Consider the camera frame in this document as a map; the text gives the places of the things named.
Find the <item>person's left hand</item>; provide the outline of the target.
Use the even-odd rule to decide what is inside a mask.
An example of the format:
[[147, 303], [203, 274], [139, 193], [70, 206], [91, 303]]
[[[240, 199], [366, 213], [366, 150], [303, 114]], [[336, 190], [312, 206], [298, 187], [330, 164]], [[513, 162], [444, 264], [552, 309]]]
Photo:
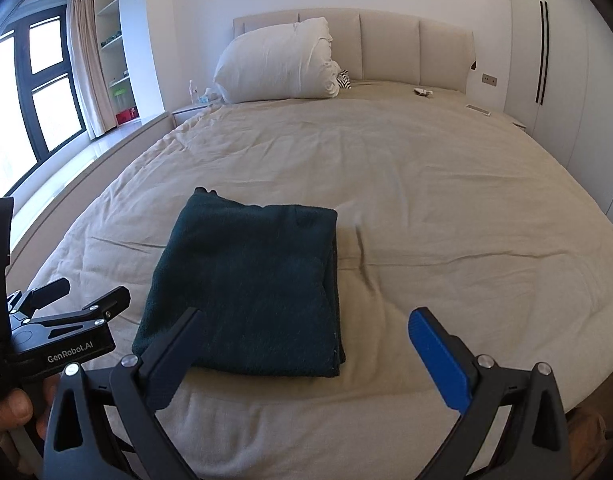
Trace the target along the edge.
[[[43, 382], [41, 414], [37, 416], [36, 432], [42, 439], [46, 438], [50, 409], [55, 399], [59, 382], [59, 376], [54, 375], [46, 378]], [[4, 446], [7, 440], [6, 434], [10, 430], [27, 424], [34, 416], [35, 408], [29, 395], [21, 389], [14, 389], [8, 397], [0, 401], [0, 446]]]

